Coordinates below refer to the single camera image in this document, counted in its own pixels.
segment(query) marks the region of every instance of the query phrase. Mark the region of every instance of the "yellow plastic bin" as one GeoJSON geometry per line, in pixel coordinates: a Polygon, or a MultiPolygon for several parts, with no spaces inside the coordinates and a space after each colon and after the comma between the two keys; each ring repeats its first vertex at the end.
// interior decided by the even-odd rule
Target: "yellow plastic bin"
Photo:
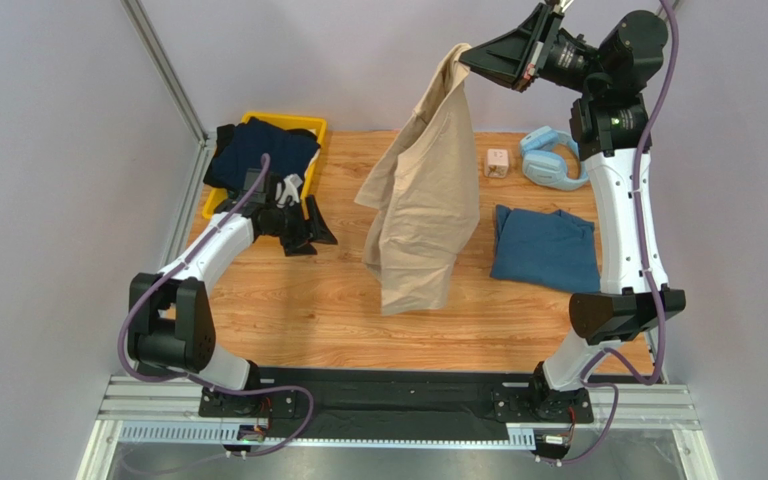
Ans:
{"type": "MultiPolygon", "coordinates": [[[[325,146],[325,131],[328,129],[328,122],[323,118],[315,117],[297,117],[295,115],[280,115],[277,113],[265,113],[265,112],[248,112],[242,117],[241,123],[248,123],[251,117],[257,117],[264,122],[271,123],[272,125],[282,128],[284,130],[292,130],[294,128],[304,128],[312,131],[316,134],[316,141],[319,143],[319,154],[321,155],[321,148],[325,146]]],[[[303,200],[310,193],[310,185],[313,184],[313,174],[316,172],[316,165],[319,163],[317,156],[304,174],[304,186],[301,188],[301,205],[304,208],[304,212],[307,212],[307,206],[304,205],[303,200]]],[[[204,209],[201,212],[204,218],[212,218],[212,212],[218,207],[221,202],[227,199],[227,190],[223,188],[213,188],[209,192],[204,209]]]]}

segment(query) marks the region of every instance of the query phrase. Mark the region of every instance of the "cable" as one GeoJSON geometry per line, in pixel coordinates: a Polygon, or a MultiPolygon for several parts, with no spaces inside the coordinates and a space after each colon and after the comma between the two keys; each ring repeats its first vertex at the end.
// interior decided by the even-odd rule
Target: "cable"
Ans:
{"type": "Polygon", "coordinates": [[[576,412],[573,407],[567,407],[568,413],[570,413],[570,430],[567,431],[567,444],[573,444],[573,432],[576,430],[576,412]]]}
{"type": "MultiPolygon", "coordinates": [[[[138,313],[139,310],[141,310],[145,303],[150,299],[150,297],[156,293],[162,285],[168,282],[171,278],[173,278],[175,275],[180,273],[181,270],[183,270],[189,262],[192,261],[192,259],[197,256],[198,253],[204,248],[204,246],[209,243],[209,241],[212,239],[212,237],[215,236],[216,233],[218,233],[221,228],[230,220],[230,218],[233,216],[233,214],[237,213],[248,201],[251,199],[251,197],[254,195],[254,192],[262,185],[263,181],[266,178],[266,174],[269,171],[269,166],[271,164],[271,157],[268,153],[264,153],[263,156],[260,158],[260,163],[262,165],[262,170],[260,170],[260,174],[257,175],[256,180],[254,180],[254,184],[251,185],[251,188],[248,189],[248,191],[245,193],[244,196],[236,203],[236,205],[230,210],[230,212],[227,213],[227,215],[224,216],[219,222],[213,226],[206,235],[201,238],[198,243],[196,243],[191,251],[183,258],[183,260],[178,263],[176,266],[171,268],[168,272],[166,272],[159,280],[157,280],[153,285],[150,286],[150,288],[147,289],[147,291],[142,294],[141,297],[133,304],[133,307],[130,309],[130,311],[127,313],[126,319],[124,319],[123,325],[121,325],[121,330],[118,333],[118,360],[121,362],[121,366],[124,368],[124,370],[133,378],[137,380],[141,380],[143,382],[151,382],[151,383],[157,383],[157,382],[165,382],[174,378],[180,378],[185,377],[189,380],[197,383],[198,385],[203,386],[204,388],[209,389],[210,391],[223,393],[225,395],[233,395],[233,396],[255,396],[255,395],[268,395],[271,393],[277,393],[277,392],[294,392],[299,391],[303,393],[305,396],[307,396],[307,415],[304,417],[304,420],[301,422],[301,425],[294,431],[292,434],[287,436],[285,439],[283,439],[281,442],[279,442],[276,445],[273,445],[271,447],[265,448],[263,450],[257,450],[255,452],[247,453],[245,456],[247,457],[261,457],[263,455],[268,455],[270,453],[274,453],[284,447],[286,447],[290,442],[295,440],[301,432],[304,431],[304,429],[307,428],[307,425],[310,423],[310,420],[313,418],[313,407],[314,407],[314,399],[313,394],[310,393],[309,390],[307,390],[304,387],[296,386],[296,385],[287,385],[287,386],[279,386],[279,387],[270,387],[270,388],[261,388],[258,390],[247,390],[247,391],[239,391],[239,390],[231,390],[229,388],[225,388],[219,385],[215,385],[213,383],[207,382],[206,380],[203,380],[197,376],[191,375],[189,373],[174,373],[171,375],[166,375],[163,377],[151,377],[147,375],[143,375],[141,373],[138,373],[129,363],[126,355],[126,350],[124,345],[126,344],[127,340],[127,331],[130,328],[130,325],[133,322],[133,319],[135,318],[136,313],[138,313]]],[[[189,463],[187,465],[183,465],[180,467],[174,467],[167,470],[159,470],[159,471],[145,471],[145,470],[139,470],[133,467],[130,467],[127,465],[127,463],[124,461],[124,457],[121,458],[119,461],[120,465],[127,470],[130,473],[136,474],[136,475],[148,475],[148,476],[159,476],[159,475],[167,475],[171,473],[177,473],[184,470],[188,470],[190,468],[197,467],[199,465],[203,465],[204,463],[211,462],[213,460],[218,460],[221,458],[227,458],[227,454],[222,453],[219,455],[213,455],[210,457],[205,457],[200,460],[197,460],[195,462],[189,463]]]]}
{"type": "Polygon", "coordinates": [[[635,222],[638,230],[638,250],[641,254],[641,267],[644,278],[647,281],[647,285],[650,288],[650,293],[653,295],[653,303],[656,305],[656,318],[658,320],[657,332],[659,332],[659,339],[657,340],[656,360],[653,363],[653,373],[650,378],[644,378],[644,376],[633,367],[632,363],[627,360],[624,355],[615,350],[614,348],[606,347],[602,352],[598,353],[591,359],[590,362],[582,369],[580,373],[580,379],[582,384],[588,388],[601,388],[609,387],[615,391],[614,400],[612,401],[612,409],[609,412],[609,417],[606,419],[606,425],[603,427],[603,431],[600,432],[600,436],[597,437],[597,441],[591,445],[581,455],[571,458],[570,460],[550,460],[535,457],[537,461],[543,461],[549,465],[562,466],[573,465],[579,463],[594,453],[603,441],[606,439],[606,435],[609,433],[609,428],[612,426],[612,422],[615,420],[615,412],[618,410],[618,400],[620,397],[620,391],[618,386],[613,383],[589,383],[588,377],[591,370],[597,363],[603,359],[607,354],[614,355],[624,364],[624,366],[630,371],[632,376],[640,383],[651,386],[659,381],[662,376],[662,366],[665,362],[665,307],[662,305],[662,296],[659,293],[659,288],[656,285],[656,280],[653,278],[653,273],[650,269],[650,253],[647,249],[647,234],[644,225],[644,206],[641,200],[641,156],[644,154],[644,146],[647,143],[647,139],[650,136],[650,131],[653,129],[653,125],[656,123],[656,117],[659,116],[659,112],[662,110],[662,105],[665,103],[665,98],[668,96],[668,89],[671,87],[671,80],[674,77],[674,68],[677,65],[677,49],[680,46],[679,40],[679,27],[677,26],[677,16],[674,14],[674,8],[671,6],[670,0],[659,0],[662,4],[663,10],[665,10],[665,17],[668,20],[668,25],[671,29],[671,53],[668,57],[668,68],[665,71],[665,80],[662,82],[662,89],[659,91],[659,96],[656,99],[656,104],[653,106],[653,113],[647,120],[647,124],[642,130],[641,138],[638,141],[638,145],[635,149],[635,157],[633,159],[633,202],[635,204],[635,222]]]}

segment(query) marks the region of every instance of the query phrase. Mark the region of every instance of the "white wall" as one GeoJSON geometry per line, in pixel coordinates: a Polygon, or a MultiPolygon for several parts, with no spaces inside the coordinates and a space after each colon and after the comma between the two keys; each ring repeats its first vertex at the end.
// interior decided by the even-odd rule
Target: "white wall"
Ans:
{"type": "MultiPolygon", "coordinates": [[[[401,128],[453,45],[514,29],[536,1],[143,0],[205,128],[265,110],[343,130],[401,128]]],[[[580,0],[564,26],[596,44],[627,12],[657,5],[580,0]]],[[[521,95],[478,76],[467,92],[477,130],[568,129],[576,98],[540,82],[521,95]]]]}
{"type": "Polygon", "coordinates": [[[668,369],[721,478],[768,478],[768,6],[691,1],[679,20],[651,167],[660,252],[688,297],[668,369]]]}
{"type": "Polygon", "coordinates": [[[0,2],[0,478],[74,478],[194,152],[119,2],[0,2]]]}

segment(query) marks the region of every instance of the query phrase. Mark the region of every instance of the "light blue headphones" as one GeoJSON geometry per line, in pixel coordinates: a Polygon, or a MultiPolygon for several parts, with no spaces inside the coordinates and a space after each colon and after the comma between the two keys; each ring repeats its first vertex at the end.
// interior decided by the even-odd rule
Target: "light blue headphones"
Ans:
{"type": "Polygon", "coordinates": [[[576,190],[588,183],[588,172],[579,170],[579,178],[567,176],[567,164],[553,147],[564,143],[579,159],[579,146],[570,135],[550,127],[541,127],[520,140],[520,155],[523,157],[523,174],[530,180],[545,187],[559,190],[576,190]]]}

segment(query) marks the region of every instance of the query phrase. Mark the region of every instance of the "wooden surface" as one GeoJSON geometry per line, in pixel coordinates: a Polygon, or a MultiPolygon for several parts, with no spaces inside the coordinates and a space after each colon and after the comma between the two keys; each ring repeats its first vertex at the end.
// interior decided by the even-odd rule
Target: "wooden surface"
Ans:
{"type": "MultiPolygon", "coordinates": [[[[493,208],[562,209],[596,223],[590,186],[575,192],[538,187],[520,172],[517,142],[523,134],[476,134],[480,162],[488,148],[505,148],[513,165],[505,179],[479,175],[481,221],[458,256],[449,303],[442,310],[382,317],[379,284],[361,262],[376,212],[356,205],[354,196],[395,135],[328,134],[312,192],[339,245],[316,245],[317,256],[287,258],[277,239],[257,240],[210,298],[219,342],[260,365],[531,372],[567,334],[570,295],[489,277],[493,208]]],[[[577,176],[577,162],[568,163],[577,176]]],[[[207,223],[200,210],[190,241],[207,223]]],[[[641,336],[622,351],[637,368],[651,371],[641,336]]],[[[600,371],[625,373],[614,359],[600,371]]]]}

